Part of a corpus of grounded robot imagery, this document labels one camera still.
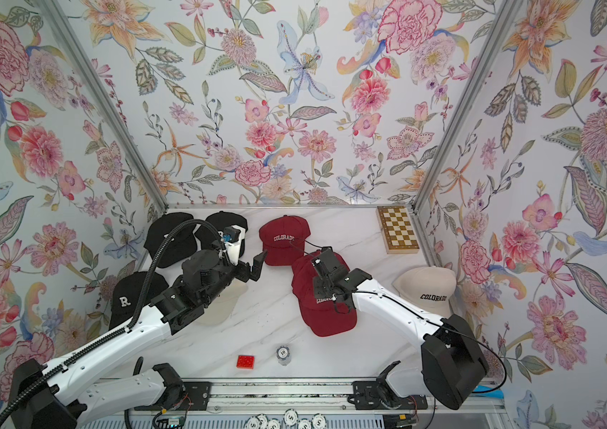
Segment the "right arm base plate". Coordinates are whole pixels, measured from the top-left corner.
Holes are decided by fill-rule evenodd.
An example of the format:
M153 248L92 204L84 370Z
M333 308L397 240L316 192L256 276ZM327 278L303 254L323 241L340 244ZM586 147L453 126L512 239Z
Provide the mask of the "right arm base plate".
M352 393L347 396L347 402L356 410L397 410L415 411L428 409L424 396L409 396L400 398L393 393L387 384L378 381L355 381L352 383Z

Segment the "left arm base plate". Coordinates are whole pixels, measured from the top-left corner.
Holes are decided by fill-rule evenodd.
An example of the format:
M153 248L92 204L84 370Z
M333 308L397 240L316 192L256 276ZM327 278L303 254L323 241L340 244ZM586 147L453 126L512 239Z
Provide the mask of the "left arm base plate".
M168 399L161 398L148 406L135 407L134 411L206 411L211 392L210 382L184 382L179 393L171 393Z

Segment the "red cap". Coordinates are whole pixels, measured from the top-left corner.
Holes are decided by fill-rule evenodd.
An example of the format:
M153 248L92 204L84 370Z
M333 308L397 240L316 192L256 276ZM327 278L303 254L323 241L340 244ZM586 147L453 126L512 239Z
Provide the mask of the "red cap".
M303 322L319 337L329 337L349 332L357 324L357 314L339 314L333 309L331 302L325 302L315 307L307 307L298 300Z
M300 216L281 216L263 225L259 237L267 266L292 266L304 256L310 226Z
M313 281L318 277L318 273L313 267L312 261L318 257L320 251L315 251L309 255L305 255L297 259L292 264L293 280L292 289L293 293L303 302L307 307L315 307L319 304L314 295Z

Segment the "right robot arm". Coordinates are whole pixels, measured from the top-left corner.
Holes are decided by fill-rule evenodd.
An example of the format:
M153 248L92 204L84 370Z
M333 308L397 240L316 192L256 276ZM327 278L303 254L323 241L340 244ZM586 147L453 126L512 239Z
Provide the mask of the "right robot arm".
M331 248L323 248L310 266L316 272L312 284L317 302L374 316L418 351L378 377L378 384L397 398L429 396L457 410L469 396L488 395L506 384L507 375L496 386L485 387L490 367L484 352L491 349L475 338L462 317L444 318L413 305L369 273L347 269Z

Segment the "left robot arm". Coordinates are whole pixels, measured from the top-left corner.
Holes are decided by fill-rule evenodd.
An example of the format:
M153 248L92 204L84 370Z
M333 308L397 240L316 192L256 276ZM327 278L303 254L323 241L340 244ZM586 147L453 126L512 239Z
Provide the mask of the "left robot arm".
M177 285L153 299L151 281L169 244L196 225L208 229L215 241L182 266ZM136 354L168 342L203 316L233 280L258 281L265 252L246 263L240 259L244 229L222 231L211 223L191 219L172 229L162 241L144 277L133 316L123 325L62 357L40 364L19 365L10 386L9 403L0 413L0 428L11 420L17 428L58 425L78 428L99 418L137 407L178 408L186 398L185 383L167 363L109 383L100 380Z

